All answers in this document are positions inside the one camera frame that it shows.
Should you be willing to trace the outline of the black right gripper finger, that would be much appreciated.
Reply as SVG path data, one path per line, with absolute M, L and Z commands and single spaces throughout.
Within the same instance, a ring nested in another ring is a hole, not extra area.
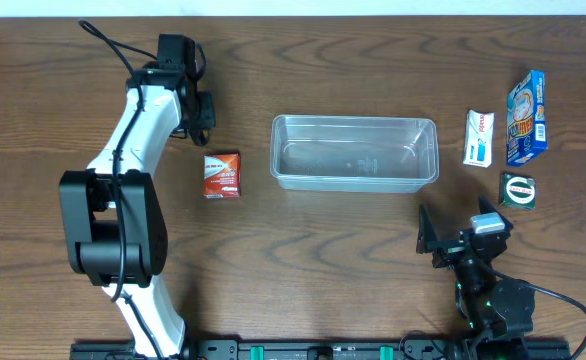
M 478 205 L 480 213 L 482 215 L 496 214 L 497 216 L 499 216 L 505 225 L 506 231 L 511 231 L 514 228 L 513 224 L 495 208 L 495 206 L 488 200 L 488 198 L 485 195 L 480 195 L 478 197 Z
M 431 221 L 430 215 L 424 205 L 419 206 L 418 211 L 419 230 L 417 235 L 416 252 L 431 253 L 438 242 L 438 236 Z

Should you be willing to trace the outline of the green round tin box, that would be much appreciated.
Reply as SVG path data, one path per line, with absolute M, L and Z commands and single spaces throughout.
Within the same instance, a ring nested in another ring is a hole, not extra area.
M 537 183 L 534 178 L 512 173 L 500 177 L 499 204 L 505 207 L 533 210 L 536 207 Z

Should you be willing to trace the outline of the white Panadol box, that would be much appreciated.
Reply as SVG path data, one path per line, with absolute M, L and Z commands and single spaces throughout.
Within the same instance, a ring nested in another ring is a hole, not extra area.
M 470 110 L 467 114 L 463 163 L 488 168 L 492 163 L 494 114 Z

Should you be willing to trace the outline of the red orange medicine box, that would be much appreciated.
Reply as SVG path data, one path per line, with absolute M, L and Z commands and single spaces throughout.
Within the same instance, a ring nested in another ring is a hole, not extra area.
M 241 157 L 239 153 L 204 157 L 204 196 L 208 199 L 241 196 Z

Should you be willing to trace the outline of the clear plastic container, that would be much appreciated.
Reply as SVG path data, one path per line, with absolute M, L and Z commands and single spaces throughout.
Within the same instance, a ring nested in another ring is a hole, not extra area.
M 270 172 L 287 190 L 415 193 L 439 177 L 427 118 L 279 115 Z

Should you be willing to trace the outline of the blue KoolFever box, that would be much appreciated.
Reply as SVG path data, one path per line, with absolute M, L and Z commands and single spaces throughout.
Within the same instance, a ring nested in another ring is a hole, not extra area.
M 548 149 L 546 76 L 531 70 L 507 98 L 506 164 L 520 167 Z

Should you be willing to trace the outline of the black bottle with white cap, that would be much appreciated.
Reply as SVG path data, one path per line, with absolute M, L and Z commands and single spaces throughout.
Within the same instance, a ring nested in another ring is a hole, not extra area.
M 197 128 L 190 130 L 190 137 L 196 146 L 204 147 L 210 141 L 210 129 L 209 128 Z

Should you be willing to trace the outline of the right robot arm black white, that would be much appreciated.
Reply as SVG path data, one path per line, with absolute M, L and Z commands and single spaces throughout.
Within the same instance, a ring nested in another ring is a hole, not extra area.
M 470 227 L 455 239 L 441 240 L 424 205 L 419 207 L 416 252 L 430 253 L 435 268 L 456 278 L 458 311 L 470 330 L 447 344 L 446 359 L 529 359 L 525 334 L 533 330 L 534 291 L 499 275 L 492 261 L 507 249 L 513 225 L 483 196 Z

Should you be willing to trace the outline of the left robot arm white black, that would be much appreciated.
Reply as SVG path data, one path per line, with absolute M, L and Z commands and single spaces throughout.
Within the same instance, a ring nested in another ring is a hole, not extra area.
M 73 359 L 196 356 L 162 276 L 168 232 L 153 176 L 170 138 L 197 146 L 209 141 L 213 100 L 197 88 L 205 71 L 200 44 L 160 35 L 156 55 L 130 72 L 125 110 L 104 149 L 86 169 L 60 179 L 70 266 L 110 296 L 134 336 L 125 343 L 74 344 Z

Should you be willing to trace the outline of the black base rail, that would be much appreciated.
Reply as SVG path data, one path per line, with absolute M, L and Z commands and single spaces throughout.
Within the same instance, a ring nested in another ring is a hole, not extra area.
M 138 352 L 133 342 L 84 343 L 70 347 L 71 359 L 196 359 L 196 360 L 437 360 L 437 359 L 569 359 L 565 341 L 484 342 L 475 348 L 460 342 L 409 337 L 399 342 L 191 342 L 180 352 L 159 355 Z

